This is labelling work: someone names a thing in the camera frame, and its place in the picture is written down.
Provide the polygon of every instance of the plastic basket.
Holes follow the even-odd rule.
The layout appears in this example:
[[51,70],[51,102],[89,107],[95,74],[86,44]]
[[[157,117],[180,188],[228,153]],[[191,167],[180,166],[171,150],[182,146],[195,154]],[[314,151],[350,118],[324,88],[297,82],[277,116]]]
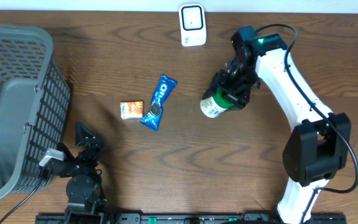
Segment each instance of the plastic basket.
[[62,140],[70,90],[52,52],[43,29],[0,25],[0,199],[33,190],[42,154]]

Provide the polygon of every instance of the oreo package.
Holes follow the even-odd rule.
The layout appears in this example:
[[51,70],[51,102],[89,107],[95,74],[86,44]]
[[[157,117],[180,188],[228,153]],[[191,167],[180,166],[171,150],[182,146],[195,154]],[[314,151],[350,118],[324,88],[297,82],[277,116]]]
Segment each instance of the oreo package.
[[166,75],[161,75],[160,81],[154,90],[152,101],[150,104],[150,111],[140,121],[143,125],[158,131],[158,126],[162,117],[162,105],[167,100],[169,94],[178,84],[177,81],[168,78]]

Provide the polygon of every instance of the perforated basket side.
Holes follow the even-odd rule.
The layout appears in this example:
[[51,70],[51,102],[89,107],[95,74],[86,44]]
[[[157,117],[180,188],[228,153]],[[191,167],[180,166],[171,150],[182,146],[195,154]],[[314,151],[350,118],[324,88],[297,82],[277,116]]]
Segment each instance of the perforated basket side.
[[12,193],[30,192],[39,177],[38,163],[42,154],[49,148],[56,149],[57,143],[63,138],[70,89],[64,81],[55,61],[48,66],[44,88],[42,89],[37,118],[32,127],[22,173]]

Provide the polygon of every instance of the black square outline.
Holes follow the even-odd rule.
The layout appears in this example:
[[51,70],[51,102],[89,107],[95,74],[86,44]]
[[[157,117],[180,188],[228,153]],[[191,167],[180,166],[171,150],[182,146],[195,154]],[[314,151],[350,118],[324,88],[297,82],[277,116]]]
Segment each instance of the black square outline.
[[[183,16],[183,10],[188,8],[188,7],[197,7],[200,9],[200,16],[201,16],[201,27],[200,28],[194,28],[194,29],[186,29],[185,28],[185,18]],[[191,31],[191,30],[200,30],[204,27],[204,20],[203,20],[203,10],[201,9],[200,6],[185,6],[181,9],[181,23],[182,23],[182,26],[184,28],[185,31]]]

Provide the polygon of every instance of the cylindrical container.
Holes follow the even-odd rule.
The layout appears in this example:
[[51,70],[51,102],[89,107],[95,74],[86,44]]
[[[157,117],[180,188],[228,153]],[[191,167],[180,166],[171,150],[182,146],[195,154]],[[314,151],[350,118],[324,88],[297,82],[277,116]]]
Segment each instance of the cylindrical container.
[[200,107],[205,116],[216,118],[234,104],[223,98],[223,90],[218,88],[216,94],[205,100],[201,100]]

